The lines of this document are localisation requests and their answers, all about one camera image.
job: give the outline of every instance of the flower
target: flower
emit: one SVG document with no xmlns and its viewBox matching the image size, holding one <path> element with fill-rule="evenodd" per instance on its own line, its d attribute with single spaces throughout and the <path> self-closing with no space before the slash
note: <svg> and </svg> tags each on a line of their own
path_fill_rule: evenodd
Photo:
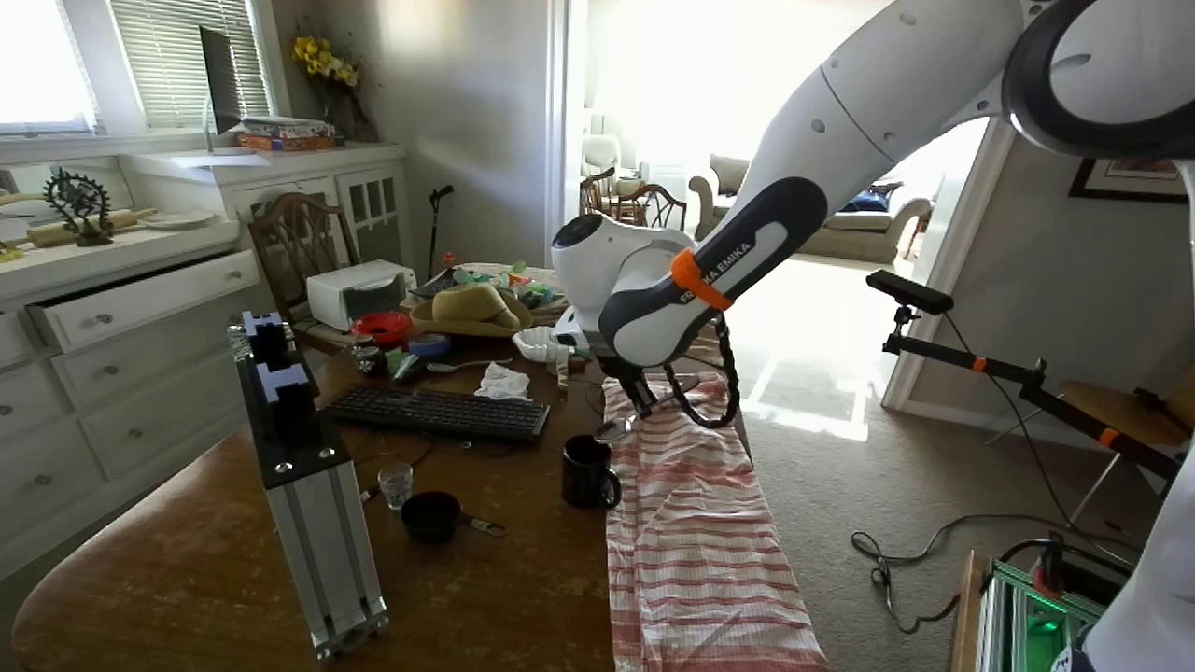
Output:
<svg viewBox="0 0 1195 672">
<path fill-rule="evenodd" d="M 292 45 L 292 56 L 301 62 L 305 80 L 323 80 L 337 87 L 362 87 L 362 72 L 332 52 L 332 42 L 312 39 L 312 35 L 298 35 Z"/>
</svg>

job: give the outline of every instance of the plate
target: plate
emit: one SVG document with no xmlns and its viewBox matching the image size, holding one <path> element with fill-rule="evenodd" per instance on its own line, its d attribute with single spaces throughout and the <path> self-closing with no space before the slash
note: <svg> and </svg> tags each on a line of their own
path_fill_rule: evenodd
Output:
<svg viewBox="0 0 1195 672">
<path fill-rule="evenodd" d="M 188 230 L 211 224 L 211 213 L 153 213 L 142 222 L 147 230 Z"/>
</svg>

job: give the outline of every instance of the window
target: window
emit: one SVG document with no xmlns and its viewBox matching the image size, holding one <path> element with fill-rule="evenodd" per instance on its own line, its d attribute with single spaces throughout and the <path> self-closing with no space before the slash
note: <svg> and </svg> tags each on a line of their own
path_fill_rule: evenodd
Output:
<svg viewBox="0 0 1195 672">
<path fill-rule="evenodd" d="M 203 29 L 224 35 L 241 117 L 265 117 L 265 80 L 241 0 L 112 0 L 119 42 L 149 132 L 206 128 L 210 80 Z"/>
<path fill-rule="evenodd" d="M 5 16 L 0 136 L 93 132 L 93 102 L 62 6 L 48 0 L 5 0 Z"/>
</svg>

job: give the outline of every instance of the box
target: box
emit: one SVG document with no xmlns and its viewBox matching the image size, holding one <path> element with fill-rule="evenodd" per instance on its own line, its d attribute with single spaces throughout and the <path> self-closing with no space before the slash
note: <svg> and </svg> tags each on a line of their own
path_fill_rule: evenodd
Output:
<svg viewBox="0 0 1195 672">
<path fill-rule="evenodd" d="M 344 291 L 346 287 L 386 287 L 396 278 L 402 278 L 407 287 L 417 287 L 413 268 L 386 260 L 386 259 L 373 259 L 373 260 L 362 260 L 362 265 L 346 265 L 346 268 L 332 268 L 332 274 L 322 274 L 322 278 L 305 278 L 308 317 L 318 317 L 322 326 L 327 326 L 337 332 L 346 332 L 352 320 L 346 320 Z"/>
</svg>

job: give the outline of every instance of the cabinet drawer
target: cabinet drawer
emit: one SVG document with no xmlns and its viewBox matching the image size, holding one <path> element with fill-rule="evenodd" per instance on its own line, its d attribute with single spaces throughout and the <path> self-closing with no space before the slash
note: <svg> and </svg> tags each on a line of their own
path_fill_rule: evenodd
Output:
<svg viewBox="0 0 1195 672">
<path fill-rule="evenodd" d="M 102 490 L 102 483 L 76 423 L 0 446 L 0 538 L 43 521 L 43 515 Z"/>
<path fill-rule="evenodd" d="M 226 350 L 226 320 L 236 314 L 236 297 L 216 297 L 132 337 L 58 355 L 52 365 L 72 404 L 93 406 L 132 392 L 134 385 L 173 376 L 179 365 L 203 355 Z"/>
<path fill-rule="evenodd" d="M 211 355 L 115 404 L 93 406 L 77 423 L 105 474 L 119 478 L 139 463 L 175 451 L 188 434 L 230 413 L 236 404 L 241 404 L 236 365 L 226 355 Z"/>
<path fill-rule="evenodd" d="M 77 350 L 255 285 L 256 260 L 249 249 L 239 249 L 160 278 L 115 285 L 108 291 L 35 307 L 35 314 L 58 350 Z"/>
<path fill-rule="evenodd" d="M 35 358 L 35 350 L 21 314 L 0 307 L 0 370 Z"/>
<path fill-rule="evenodd" d="M 0 372 L 0 437 L 21 434 L 54 413 L 62 413 L 62 399 L 38 361 Z"/>
</svg>

